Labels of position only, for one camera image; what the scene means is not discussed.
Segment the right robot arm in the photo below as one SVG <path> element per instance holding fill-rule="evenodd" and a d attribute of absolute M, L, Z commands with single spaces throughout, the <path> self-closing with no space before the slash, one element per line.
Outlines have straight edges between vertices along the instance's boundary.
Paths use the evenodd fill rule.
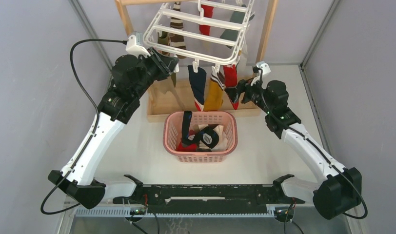
<path fill-rule="evenodd" d="M 252 102 L 265 114 L 269 130 L 290 146 L 309 167 L 316 178 L 310 182 L 294 175 L 284 175 L 274 181 L 273 196 L 285 203 L 290 198 L 313 204 L 319 214 L 330 220 L 363 205 L 362 175 L 355 167 L 348 169 L 325 151 L 308 133 L 301 119 L 288 107 L 289 94 L 284 82 L 272 80 L 265 89 L 256 79 L 241 80 L 237 86 L 225 90 L 230 101 Z"/>

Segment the red fuzzy sock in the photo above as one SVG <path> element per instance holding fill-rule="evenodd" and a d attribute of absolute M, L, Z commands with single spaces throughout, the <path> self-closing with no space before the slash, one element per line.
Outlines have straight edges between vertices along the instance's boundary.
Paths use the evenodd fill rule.
<path fill-rule="evenodd" d="M 236 65 L 226 65 L 223 66 L 224 76 L 225 76 L 225 92 L 227 93 L 227 88 L 235 87 L 238 84 L 238 73 Z M 229 97 L 227 93 L 227 97 L 233 107 L 234 110 L 237 110 L 239 107 L 238 101 L 233 101 Z"/>
<path fill-rule="evenodd" d="M 196 135 L 196 132 L 194 130 L 190 130 L 189 134 L 188 134 L 188 140 L 192 141 L 194 139 Z M 176 147 L 176 151 L 178 152 L 195 152 L 198 148 L 198 144 L 197 143 L 193 143 L 190 145 L 187 144 L 183 144 L 182 142 L 180 142 L 178 144 L 178 146 Z"/>

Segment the white plastic clip hanger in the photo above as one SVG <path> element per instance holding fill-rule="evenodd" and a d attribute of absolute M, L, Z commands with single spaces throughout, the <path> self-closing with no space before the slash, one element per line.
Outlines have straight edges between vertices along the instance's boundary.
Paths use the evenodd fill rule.
<path fill-rule="evenodd" d="M 245 34 L 253 17 L 254 1 L 224 0 L 164 2 L 143 33 L 143 43 L 178 58 L 192 59 L 194 69 L 200 62 L 219 68 L 239 63 Z M 158 32 L 169 34 L 170 45 L 158 44 Z"/>

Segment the white sock front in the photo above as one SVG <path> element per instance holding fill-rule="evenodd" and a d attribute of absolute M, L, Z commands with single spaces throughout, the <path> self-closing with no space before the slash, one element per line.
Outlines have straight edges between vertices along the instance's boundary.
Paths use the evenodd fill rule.
<path fill-rule="evenodd" d="M 204 132 L 198 148 L 203 151 L 222 152 L 228 148 L 228 138 L 224 132 L 224 126 L 219 124 L 199 125 L 200 130 Z"/>

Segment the mustard yellow sock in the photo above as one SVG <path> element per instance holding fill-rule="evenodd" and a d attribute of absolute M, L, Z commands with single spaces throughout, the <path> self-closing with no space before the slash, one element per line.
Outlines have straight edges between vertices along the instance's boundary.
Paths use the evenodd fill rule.
<path fill-rule="evenodd" d="M 223 104 L 223 91 L 225 89 L 225 77 L 221 72 L 212 73 L 209 90 L 204 102 L 204 111 L 218 111 Z"/>

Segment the pink plastic laundry basket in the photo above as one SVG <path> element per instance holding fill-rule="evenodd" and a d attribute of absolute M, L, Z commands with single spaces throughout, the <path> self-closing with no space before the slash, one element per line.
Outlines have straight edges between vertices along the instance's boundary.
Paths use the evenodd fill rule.
<path fill-rule="evenodd" d="M 183 112 L 174 112 L 170 114 L 166 121 L 163 132 L 163 146 L 167 152 L 176 156 L 181 162 L 194 163 L 214 163 L 222 162 L 237 146 L 237 123 L 236 119 L 228 112 L 210 111 L 210 112 L 192 112 L 192 120 L 189 130 L 198 132 L 199 125 L 219 124 L 224 126 L 224 132 L 228 138 L 228 148 L 222 152 L 203 151 L 197 148 L 195 152 L 178 152 L 176 147 L 181 142 L 181 128 Z"/>

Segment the black patterned sock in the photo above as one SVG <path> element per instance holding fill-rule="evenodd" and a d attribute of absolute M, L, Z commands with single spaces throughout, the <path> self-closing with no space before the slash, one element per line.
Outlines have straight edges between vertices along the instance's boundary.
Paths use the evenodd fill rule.
<path fill-rule="evenodd" d="M 219 134 L 215 131 L 218 124 L 210 124 L 199 130 L 190 138 L 189 127 L 191 124 L 193 113 L 192 111 L 183 112 L 182 128 L 181 128 L 181 143 L 184 147 L 199 143 L 203 143 L 210 149 L 213 149 L 219 143 Z"/>

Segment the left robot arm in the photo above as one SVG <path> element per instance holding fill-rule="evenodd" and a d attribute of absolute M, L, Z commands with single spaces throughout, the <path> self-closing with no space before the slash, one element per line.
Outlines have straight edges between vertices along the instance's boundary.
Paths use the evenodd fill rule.
<path fill-rule="evenodd" d="M 78 204 L 92 209 L 102 201 L 126 197 L 132 203 L 143 199 L 140 181 L 129 175 L 95 178 L 97 167 L 114 138 L 126 126 L 140 106 L 140 98 L 155 82 L 169 78 L 179 59 L 154 48 L 146 54 L 119 57 L 112 68 L 114 86 L 96 106 L 96 115 L 88 134 L 70 161 L 52 170 L 49 181 Z"/>

